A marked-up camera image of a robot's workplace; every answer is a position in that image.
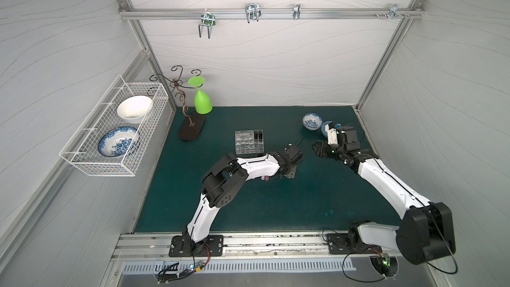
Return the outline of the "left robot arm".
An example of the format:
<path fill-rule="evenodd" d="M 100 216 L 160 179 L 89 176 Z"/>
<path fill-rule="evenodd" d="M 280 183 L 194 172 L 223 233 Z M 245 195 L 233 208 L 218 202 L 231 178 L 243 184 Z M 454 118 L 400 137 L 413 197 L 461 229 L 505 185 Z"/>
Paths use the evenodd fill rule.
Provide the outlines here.
<path fill-rule="evenodd" d="M 255 158 L 224 155 L 202 179 L 199 204 L 183 232 L 185 243 L 192 251 L 204 246 L 220 209 L 231 203 L 247 181 L 275 175 L 292 179 L 302 158 L 301 150 L 291 143 L 283 151 Z"/>

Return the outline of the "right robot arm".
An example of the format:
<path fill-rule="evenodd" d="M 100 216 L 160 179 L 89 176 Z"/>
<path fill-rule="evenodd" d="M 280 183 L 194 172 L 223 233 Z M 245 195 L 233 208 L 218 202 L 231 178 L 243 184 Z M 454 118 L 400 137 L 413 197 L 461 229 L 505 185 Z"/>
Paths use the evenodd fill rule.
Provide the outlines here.
<path fill-rule="evenodd" d="M 332 122 L 325 126 L 328 139 L 313 145 L 320 158 L 333 158 L 370 183 L 401 219 L 398 226 L 361 221 L 349 228 L 346 244 L 351 252 L 373 247 L 398 251 L 411 264 L 430 263 L 456 252 L 453 216 L 444 203 L 434 203 L 407 185 L 370 149 L 362 149 L 352 126 Z"/>

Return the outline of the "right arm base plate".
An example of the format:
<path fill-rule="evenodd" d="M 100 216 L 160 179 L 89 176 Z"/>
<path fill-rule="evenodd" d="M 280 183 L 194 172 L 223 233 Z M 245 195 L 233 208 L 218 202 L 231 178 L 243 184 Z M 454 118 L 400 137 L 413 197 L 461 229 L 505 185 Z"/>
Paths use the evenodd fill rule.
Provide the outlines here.
<path fill-rule="evenodd" d="M 380 246 L 365 244 L 354 232 L 328 233 L 324 238 L 331 255 L 346 255 L 351 252 L 354 254 L 383 253 Z"/>

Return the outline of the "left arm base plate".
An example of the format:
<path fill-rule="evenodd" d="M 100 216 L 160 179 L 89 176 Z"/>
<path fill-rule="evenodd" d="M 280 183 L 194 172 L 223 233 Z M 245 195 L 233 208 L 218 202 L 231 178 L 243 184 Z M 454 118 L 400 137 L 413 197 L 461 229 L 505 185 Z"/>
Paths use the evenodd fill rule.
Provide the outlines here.
<path fill-rule="evenodd" d="M 217 257 L 223 254 L 223 244 L 223 235 L 209 235 L 197 243 L 186 233 L 172 238 L 168 256 L 171 258 Z"/>

